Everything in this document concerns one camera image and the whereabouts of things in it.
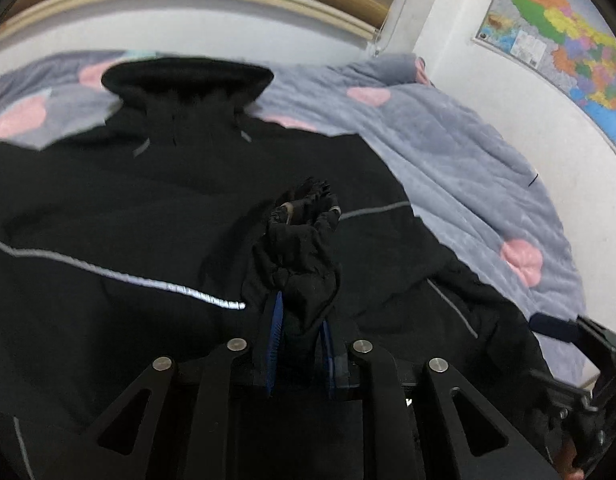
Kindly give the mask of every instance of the colorful map of china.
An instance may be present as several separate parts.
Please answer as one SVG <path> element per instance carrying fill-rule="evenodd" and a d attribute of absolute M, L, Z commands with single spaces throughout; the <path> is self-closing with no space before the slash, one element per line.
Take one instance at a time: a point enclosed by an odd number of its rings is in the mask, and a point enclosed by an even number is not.
<path fill-rule="evenodd" d="M 551 46 L 549 52 L 552 48 L 556 71 L 574 79 L 566 85 L 571 99 L 616 144 L 616 39 L 592 27 L 573 11 L 568 0 L 511 2 L 539 35 L 556 43 L 557 48 Z M 490 12 L 482 32 L 510 53 L 519 27 L 515 20 Z"/>

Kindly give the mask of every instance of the pink spot on blanket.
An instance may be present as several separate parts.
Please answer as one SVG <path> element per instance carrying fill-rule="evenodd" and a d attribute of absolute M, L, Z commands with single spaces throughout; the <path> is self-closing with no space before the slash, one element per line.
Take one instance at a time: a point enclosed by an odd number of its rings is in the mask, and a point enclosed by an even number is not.
<path fill-rule="evenodd" d="M 415 60 L 415 81 L 422 85 L 432 86 L 430 78 L 425 73 L 425 61 L 422 57 Z"/>
<path fill-rule="evenodd" d="M 296 128 L 297 130 L 306 130 L 307 132 L 316 132 L 317 129 L 312 124 L 304 123 L 299 119 L 287 117 L 284 115 L 268 115 L 261 118 L 266 123 L 281 124 L 284 128 Z"/>
<path fill-rule="evenodd" d="M 101 78 L 105 71 L 121 61 L 123 61 L 123 59 L 110 59 L 97 63 L 96 65 L 86 66 L 78 73 L 78 82 L 93 90 L 103 90 L 104 86 L 101 84 Z"/>
<path fill-rule="evenodd" d="M 542 280 L 542 252 L 525 240 L 508 240 L 501 246 L 501 259 L 517 273 L 525 286 L 536 286 Z"/>
<path fill-rule="evenodd" d="M 46 97 L 25 98 L 0 115 L 0 139 L 38 128 L 46 117 Z"/>
<path fill-rule="evenodd" d="M 368 88 L 353 86 L 349 88 L 346 95 L 355 101 L 359 101 L 368 106 L 381 106 L 390 100 L 390 90 L 387 88 Z"/>

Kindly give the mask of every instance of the white wall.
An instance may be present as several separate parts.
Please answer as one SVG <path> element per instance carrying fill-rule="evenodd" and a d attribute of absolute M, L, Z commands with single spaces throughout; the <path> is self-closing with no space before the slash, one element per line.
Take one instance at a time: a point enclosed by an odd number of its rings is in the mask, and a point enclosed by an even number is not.
<path fill-rule="evenodd" d="M 572 245 L 589 313 L 616 331 L 616 155 L 559 90 L 472 41 L 490 2 L 436 0 L 415 52 L 438 88 L 477 110 L 537 169 Z"/>
<path fill-rule="evenodd" d="M 345 63 L 367 41 L 282 9 L 236 0 L 116 0 L 0 42 L 0 73 L 67 50 L 158 50 L 252 61 Z"/>

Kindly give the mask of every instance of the reflective strip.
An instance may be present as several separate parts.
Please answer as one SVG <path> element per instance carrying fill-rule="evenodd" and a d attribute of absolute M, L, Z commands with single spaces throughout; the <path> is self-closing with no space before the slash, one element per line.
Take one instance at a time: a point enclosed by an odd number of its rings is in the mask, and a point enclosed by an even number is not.
<path fill-rule="evenodd" d="M 439 290 L 439 287 L 437 285 L 435 285 L 432 280 L 428 279 L 426 280 L 428 282 L 428 284 L 434 288 L 437 291 L 437 294 L 439 296 L 441 296 L 441 298 L 451 307 L 453 307 L 453 310 L 459 315 L 459 317 L 461 318 L 461 320 L 464 322 L 464 325 L 466 325 L 466 328 L 468 329 L 468 331 L 472 334 L 472 336 L 477 339 L 479 337 L 479 335 L 475 332 L 475 329 L 473 329 L 472 326 L 470 326 L 470 323 L 468 323 L 468 320 L 464 317 L 464 314 L 461 313 L 461 311 L 459 310 L 459 308 L 456 306 L 456 304 L 454 304 L 452 301 L 450 301 L 448 299 L 448 297 L 441 292 L 441 290 Z"/>
<path fill-rule="evenodd" d="M 54 253 L 53 251 L 46 251 L 42 249 L 15 249 L 8 245 L 5 245 L 0 241 L 0 249 L 10 256 L 15 258 L 44 258 L 45 260 L 53 260 L 62 264 L 67 264 L 77 269 L 87 270 L 104 278 L 110 278 L 111 280 L 117 280 L 118 282 L 130 283 L 131 285 L 145 286 L 147 288 L 157 288 L 158 290 L 167 290 L 168 292 L 175 292 L 184 296 L 190 296 L 195 300 L 201 300 L 205 303 L 211 303 L 221 308 L 229 308 L 232 310 L 243 310 L 246 307 L 245 303 L 237 301 L 226 301 L 214 298 L 204 292 L 199 292 L 188 286 L 176 285 L 174 283 L 159 282 L 157 280 L 150 280 L 148 278 L 139 278 L 138 276 L 131 276 L 124 274 L 123 272 L 116 272 L 115 270 L 104 269 L 87 262 L 82 262 L 71 256 L 65 256 L 63 254 Z"/>
<path fill-rule="evenodd" d="M 12 420 L 14 420 L 14 432 L 16 433 L 16 439 L 19 441 L 19 449 L 21 450 L 21 457 L 24 459 L 25 470 L 28 472 L 30 480 L 34 480 L 34 473 L 30 467 L 30 459 L 27 455 L 27 449 L 25 449 L 24 436 L 23 433 L 21 433 L 19 419 L 14 416 L 12 417 Z"/>
<path fill-rule="evenodd" d="M 390 211 L 392 209 L 397 209 L 399 207 L 409 206 L 410 202 L 408 200 L 402 200 L 401 202 L 395 202 L 394 204 L 385 205 L 383 207 L 367 207 L 365 209 L 356 209 L 355 211 L 348 211 L 343 213 L 339 220 L 345 220 L 346 218 L 352 218 L 355 216 L 363 216 L 363 215 L 371 215 L 374 213 L 384 213 L 386 211 Z"/>

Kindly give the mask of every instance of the white label on map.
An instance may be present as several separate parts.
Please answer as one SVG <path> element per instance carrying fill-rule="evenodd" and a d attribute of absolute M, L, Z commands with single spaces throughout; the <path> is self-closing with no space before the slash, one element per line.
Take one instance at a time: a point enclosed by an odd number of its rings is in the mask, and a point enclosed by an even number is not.
<path fill-rule="evenodd" d="M 548 45 L 542 40 L 520 30 L 515 44 L 510 49 L 510 54 L 531 67 L 537 68 L 546 53 L 546 48 Z"/>

